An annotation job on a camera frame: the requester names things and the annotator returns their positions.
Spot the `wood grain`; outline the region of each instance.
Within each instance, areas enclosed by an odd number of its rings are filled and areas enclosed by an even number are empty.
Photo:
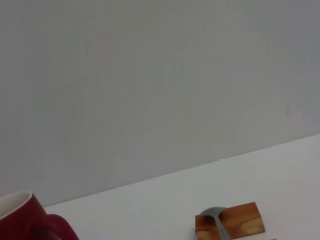
[[[265,232],[265,227],[255,202],[233,206],[220,214],[220,220],[232,239]],[[220,240],[215,220],[211,216],[195,216],[198,240]]]

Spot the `mug handle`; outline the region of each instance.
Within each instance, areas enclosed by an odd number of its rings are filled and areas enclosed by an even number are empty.
[[[79,240],[69,223],[62,216],[56,214],[46,215],[41,222],[33,224],[32,228],[50,229],[61,240]]]

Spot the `white wall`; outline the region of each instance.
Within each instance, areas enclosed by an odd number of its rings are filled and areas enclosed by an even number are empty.
[[[266,233],[320,238],[320,134],[46,207],[82,240],[193,240],[195,215],[255,201]]]
[[[1,0],[1,194],[47,206],[320,133],[319,12]]]

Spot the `mug rim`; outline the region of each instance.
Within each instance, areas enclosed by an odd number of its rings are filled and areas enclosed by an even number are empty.
[[[9,199],[9,198],[14,198],[14,197],[17,197],[19,195],[28,195],[28,196],[25,196],[25,199],[23,200],[20,200],[19,203],[16,203],[15,207],[13,207],[11,210],[9,210],[8,212],[6,212],[4,215],[0,215],[0,220],[4,219],[5,217],[7,217],[8,215],[12,214],[13,212],[15,212],[16,210],[20,209],[23,205],[25,205],[33,196],[33,193],[32,192],[26,192],[26,191],[22,191],[22,192],[15,192],[15,193],[11,193],[11,194],[8,194],[8,195],[4,195],[4,196],[1,196],[0,197],[0,201],[1,200],[4,200],[4,199]]]

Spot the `mug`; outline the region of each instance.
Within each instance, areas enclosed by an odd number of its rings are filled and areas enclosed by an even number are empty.
[[[0,197],[1,240],[79,240],[61,216],[47,214],[30,192]]]

